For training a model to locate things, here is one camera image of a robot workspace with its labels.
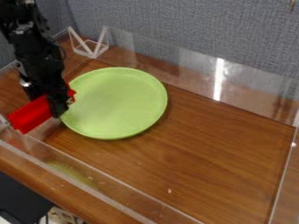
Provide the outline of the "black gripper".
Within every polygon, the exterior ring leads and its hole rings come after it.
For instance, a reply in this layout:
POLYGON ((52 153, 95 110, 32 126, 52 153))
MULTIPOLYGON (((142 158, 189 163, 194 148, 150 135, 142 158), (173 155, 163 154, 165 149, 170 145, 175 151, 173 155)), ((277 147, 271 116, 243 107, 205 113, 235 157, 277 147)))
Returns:
POLYGON ((47 95, 51 115, 59 118, 75 102, 75 90, 62 78, 63 53, 52 38, 14 36, 14 52, 20 63, 19 83, 31 101, 47 95))

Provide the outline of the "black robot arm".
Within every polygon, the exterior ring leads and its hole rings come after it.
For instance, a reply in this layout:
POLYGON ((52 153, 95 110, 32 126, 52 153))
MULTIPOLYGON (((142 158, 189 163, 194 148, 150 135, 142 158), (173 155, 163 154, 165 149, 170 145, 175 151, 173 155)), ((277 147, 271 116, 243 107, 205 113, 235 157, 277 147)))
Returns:
POLYGON ((70 109, 70 87, 62 77, 66 53, 51 37, 36 0, 0 0, 0 32, 14 47, 19 79, 30 100, 46 96, 51 115, 70 109))

